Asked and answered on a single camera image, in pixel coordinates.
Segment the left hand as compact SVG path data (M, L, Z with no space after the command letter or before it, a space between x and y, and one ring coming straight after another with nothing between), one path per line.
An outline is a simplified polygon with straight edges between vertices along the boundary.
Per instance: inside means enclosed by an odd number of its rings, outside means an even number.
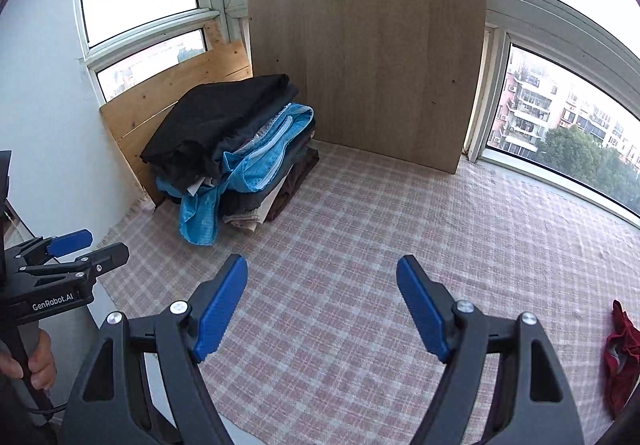
M55 359L51 349L51 338L47 331L38 330L35 350L28 360L28 370L32 374L32 386L36 390L49 390L56 378ZM1 372L10 379L24 377L23 367L10 354L1 353Z

